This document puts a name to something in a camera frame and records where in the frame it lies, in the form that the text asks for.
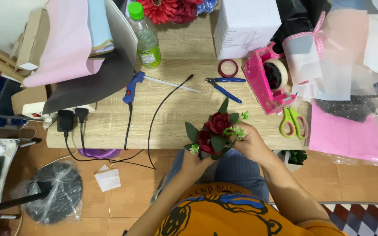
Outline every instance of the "pliers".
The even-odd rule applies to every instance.
[[[223,87],[219,86],[216,82],[246,82],[243,78],[205,78],[205,81],[212,84],[214,88],[218,89],[221,93],[226,95],[229,99],[232,99],[238,103],[242,103],[242,101],[235,96],[233,96],[231,93],[229,93],[227,90],[225,90]]]

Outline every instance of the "diamond pattern rug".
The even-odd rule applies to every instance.
[[[321,202],[331,221],[349,236],[378,236],[378,204]]]

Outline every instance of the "blue glue gun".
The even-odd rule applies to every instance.
[[[134,78],[132,78],[131,82],[128,83],[126,86],[126,94],[122,98],[124,103],[129,104],[134,101],[135,98],[135,87],[137,86],[137,83],[142,83],[144,80],[145,73],[140,71],[138,73],[134,72]]]

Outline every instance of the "pink ribbon bow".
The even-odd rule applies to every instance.
[[[313,37],[315,38],[316,50],[318,51],[319,59],[322,59],[323,58],[323,51],[325,49],[323,43],[325,42],[326,35],[323,32],[323,30],[321,30],[320,28],[322,27],[323,20],[325,19],[325,15],[326,15],[326,12],[322,11],[322,14],[319,17],[319,21],[316,24],[316,27],[313,30],[313,32],[302,32],[302,33],[298,33],[298,34],[295,34],[295,35],[291,35],[291,36],[287,37],[284,40],[284,42],[282,42],[282,46],[284,46],[290,40],[300,38],[300,37],[306,36],[306,35],[313,35]]]

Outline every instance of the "hand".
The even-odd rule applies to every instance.
[[[195,181],[201,178],[208,166],[212,165],[213,163],[214,160],[212,160],[211,157],[201,160],[198,157],[198,154],[194,155],[185,149],[179,175],[183,179],[191,181],[191,184],[193,184]]]
[[[257,129],[244,122],[239,122],[235,126],[245,128],[246,136],[242,140],[237,139],[234,148],[246,158],[257,163],[261,163],[264,158],[267,158],[266,153],[272,151],[266,146]]]

